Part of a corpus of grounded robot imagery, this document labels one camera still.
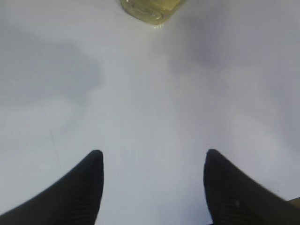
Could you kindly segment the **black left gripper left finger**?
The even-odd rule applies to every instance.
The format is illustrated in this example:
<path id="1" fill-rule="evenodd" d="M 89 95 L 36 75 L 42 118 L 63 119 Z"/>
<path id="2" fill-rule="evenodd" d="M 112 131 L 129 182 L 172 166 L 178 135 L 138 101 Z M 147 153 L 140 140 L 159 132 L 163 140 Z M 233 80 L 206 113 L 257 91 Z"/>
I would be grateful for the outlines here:
<path id="1" fill-rule="evenodd" d="M 93 225 L 104 186 L 103 153 L 91 151 L 66 175 L 0 216 L 2 225 Z"/>

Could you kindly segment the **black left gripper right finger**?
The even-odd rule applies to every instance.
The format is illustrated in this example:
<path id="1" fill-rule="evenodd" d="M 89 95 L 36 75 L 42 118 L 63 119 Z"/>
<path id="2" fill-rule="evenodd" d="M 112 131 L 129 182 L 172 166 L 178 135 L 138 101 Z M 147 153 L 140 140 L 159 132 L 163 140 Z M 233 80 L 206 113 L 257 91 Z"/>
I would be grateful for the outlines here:
<path id="1" fill-rule="evenodd" d="M 270 192 L 216 149 L 203 168 L 206 203 L 214 225 L 298 225 L 300 205 Z"/>

